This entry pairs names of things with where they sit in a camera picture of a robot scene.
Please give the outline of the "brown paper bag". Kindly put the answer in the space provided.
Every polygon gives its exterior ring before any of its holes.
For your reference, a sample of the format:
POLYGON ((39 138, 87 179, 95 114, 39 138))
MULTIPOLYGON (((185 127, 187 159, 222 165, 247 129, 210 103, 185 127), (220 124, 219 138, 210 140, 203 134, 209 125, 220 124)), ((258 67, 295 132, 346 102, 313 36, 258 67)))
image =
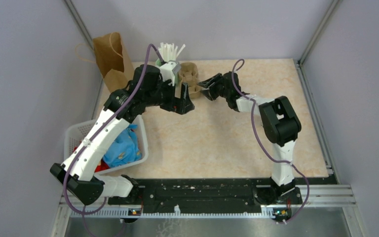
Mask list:
POLYGON ((75 47, 75 55, 82 61, 96 64, 102 75, 103 82, 110 93, 124 89, 133 79, 134 67, 123 44, 121 34, 112 32, 93 39, 94 60, 79 55, 78 48, 86 44, 80 43, 75 47))

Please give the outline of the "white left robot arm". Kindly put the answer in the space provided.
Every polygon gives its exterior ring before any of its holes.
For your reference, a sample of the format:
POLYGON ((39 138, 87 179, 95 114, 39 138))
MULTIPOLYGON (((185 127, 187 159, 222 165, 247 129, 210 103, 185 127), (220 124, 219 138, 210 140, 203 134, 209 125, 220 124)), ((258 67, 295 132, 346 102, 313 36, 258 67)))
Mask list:
POLYGON ((182 83, 180 96, 175 95, 175 77, 180 69, 177 61, 160 67, 143 64, 135 69, 125 88, 110 94, 94 126, 73 154, 50 168, 50 173, 63 185, 65 197, 71 193, 84 205, 100 197, 121 198, 126 204, 136 202, 139 194, 135 180, 126 175, 97 176, 95 169, 115 138, 147 107, 158 106, 180 115, 194 110, 188 84, 182 83))

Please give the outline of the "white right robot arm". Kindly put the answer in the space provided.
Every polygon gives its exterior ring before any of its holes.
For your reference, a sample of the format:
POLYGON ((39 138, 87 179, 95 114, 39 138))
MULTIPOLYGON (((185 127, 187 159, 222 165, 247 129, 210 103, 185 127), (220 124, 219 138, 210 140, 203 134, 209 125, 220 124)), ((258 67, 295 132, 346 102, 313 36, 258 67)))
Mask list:
POLYGON ((273 154, 265 154, 274 163, 271 174, 269 196, 275 203, 283 203, 295 189, 293 175, 293 151, 298 134, 302 129, 300 120, 289 99, 280 96, 266 99, 241 91, 236 73, 228 72, 198 82, 201 93, 209 100, 218 97, 226 99, 228 106, 237 112, 250 112, 251 121, 261 119, 261 125, 269 142, 273 144, 273 154))

